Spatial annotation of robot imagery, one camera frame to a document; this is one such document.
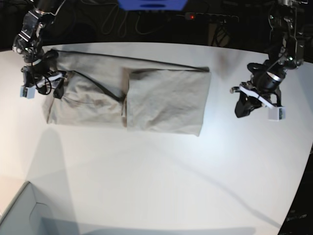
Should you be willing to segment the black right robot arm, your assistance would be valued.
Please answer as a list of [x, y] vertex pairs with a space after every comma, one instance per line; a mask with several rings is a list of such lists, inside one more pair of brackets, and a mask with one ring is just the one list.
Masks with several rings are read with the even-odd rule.
[[20, 97], [32, 99], [38, 92], [42, 95], [53, 93], [54, 98], [60, 99], [64, 94], [67, 73], [52, 68], [59, 53], [53, 49], [43, 50], [44, 30], [53, 24], [64, 3], [64, 0], [35, 0], [33, 9], [24, 16], [22, 29], [12, 46], [12, 50], [22, 55], [25, 62], [21, 68], [23, 85]]

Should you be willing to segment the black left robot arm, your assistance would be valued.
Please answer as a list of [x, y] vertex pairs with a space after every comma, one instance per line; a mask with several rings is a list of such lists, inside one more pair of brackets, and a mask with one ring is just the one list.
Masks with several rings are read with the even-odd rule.
[[268, 22], [270, 48], [268, 59], [262, 64], [249, 63], [247, 69], [251, 79], [232, 87], [231, 93], [239, 93], [235, 115], [247, 117], [263, 106], [283, 119], [280, 84], [288, 70], [294, 70], [304, 63], [306, 0], [278, 0], [270, 9]]

